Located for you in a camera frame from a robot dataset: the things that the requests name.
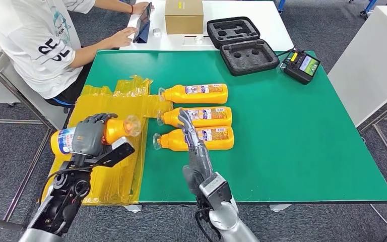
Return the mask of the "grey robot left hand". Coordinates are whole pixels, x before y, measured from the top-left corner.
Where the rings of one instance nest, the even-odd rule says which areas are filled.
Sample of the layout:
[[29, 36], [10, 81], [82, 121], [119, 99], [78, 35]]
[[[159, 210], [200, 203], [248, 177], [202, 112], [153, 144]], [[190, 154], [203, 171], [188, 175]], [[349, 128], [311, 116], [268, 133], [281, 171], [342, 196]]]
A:
[[80, 121], [72, 139], [72, 153], [96, 157], [102, 153], [102, 138], [108, 120], [117, 118], [116, 113], [97, 113]]

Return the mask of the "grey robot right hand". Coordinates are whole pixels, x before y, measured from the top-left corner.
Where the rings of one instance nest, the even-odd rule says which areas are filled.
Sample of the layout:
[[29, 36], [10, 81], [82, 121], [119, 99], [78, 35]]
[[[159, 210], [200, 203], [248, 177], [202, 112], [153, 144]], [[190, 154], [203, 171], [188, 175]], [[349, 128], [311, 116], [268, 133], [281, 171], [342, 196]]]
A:
[[213, 173], [209, 152], [185, 109], [179, 111], [178, 120], [181, 122], [178, 126], [184, 134], [189, 153], [189, 164], [183, 167], [182, 173], [189, 191], [200, 197], [203, 195], [200, 184]]

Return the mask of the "person's right hand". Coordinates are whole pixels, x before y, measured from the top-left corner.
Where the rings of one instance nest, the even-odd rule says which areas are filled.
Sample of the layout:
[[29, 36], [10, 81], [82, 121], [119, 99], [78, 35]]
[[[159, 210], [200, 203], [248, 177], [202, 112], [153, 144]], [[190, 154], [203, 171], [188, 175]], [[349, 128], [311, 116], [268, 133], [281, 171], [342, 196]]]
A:
[[127, 27], [112, 35], [110, 38], [111, 48], [120, 48], [130, 45], [133, 41], [130, 36], [135, 34], [136, 31], [137, 28], [135, 27]]

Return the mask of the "person's left hand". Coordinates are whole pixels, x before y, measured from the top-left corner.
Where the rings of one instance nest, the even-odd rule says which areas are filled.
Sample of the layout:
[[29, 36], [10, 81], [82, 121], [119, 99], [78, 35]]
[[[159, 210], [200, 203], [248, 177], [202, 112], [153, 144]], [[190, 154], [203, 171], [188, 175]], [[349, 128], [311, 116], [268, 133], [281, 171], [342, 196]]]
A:
[[140, 15], [143, 11], [148, 7], [149, 2], [139, 2], [132, 5], [131, 14], [132, 15]]

